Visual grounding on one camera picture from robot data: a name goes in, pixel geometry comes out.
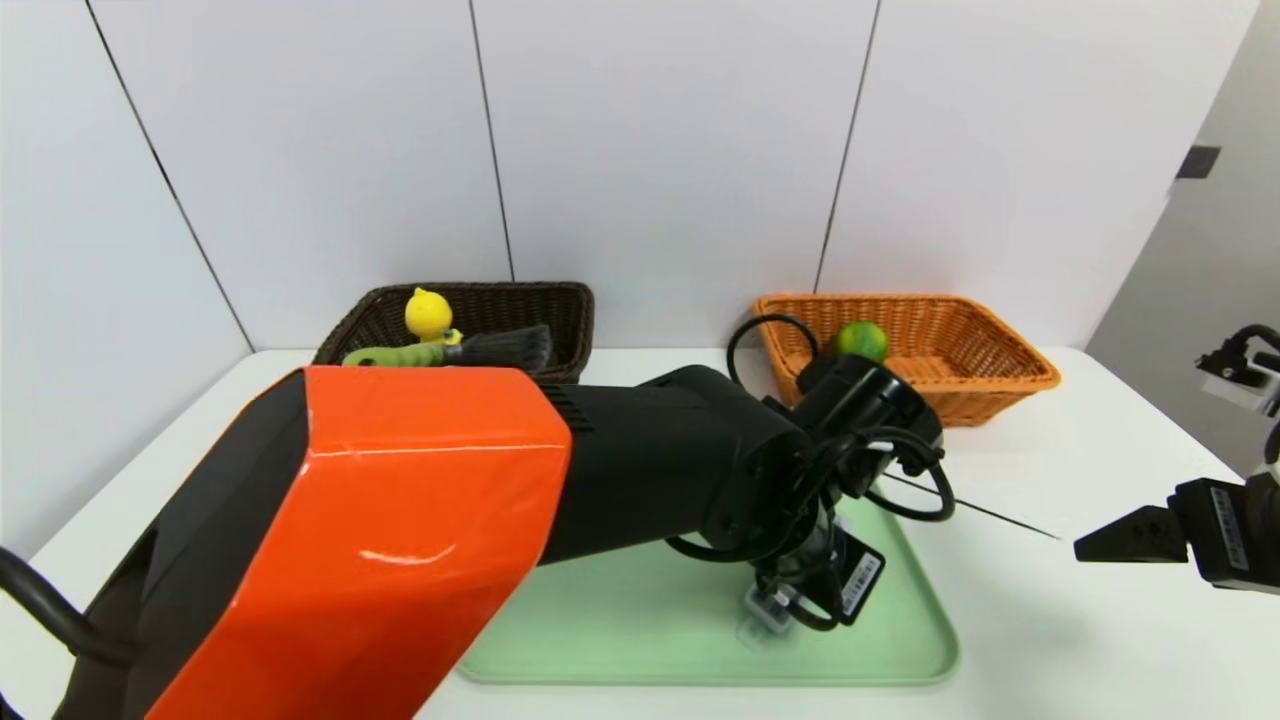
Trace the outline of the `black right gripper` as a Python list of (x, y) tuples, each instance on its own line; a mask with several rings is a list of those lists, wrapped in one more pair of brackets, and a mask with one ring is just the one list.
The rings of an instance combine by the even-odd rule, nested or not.
[(1147, 505), (1076, 539), (1078, 562), (1189, 562), (1215, 588), (1279, 593), (1279, 488), (1268, 473), (1242, 484), (1199, 478), (1169, 507)]

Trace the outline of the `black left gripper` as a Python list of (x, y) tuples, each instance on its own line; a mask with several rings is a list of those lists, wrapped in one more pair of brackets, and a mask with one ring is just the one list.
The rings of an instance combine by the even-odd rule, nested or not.
[(854, 537), (832, 506), (819, 503), (809, 537), (795, 550), (795, 621), (851, 626), (883, 570), (883, 555)]

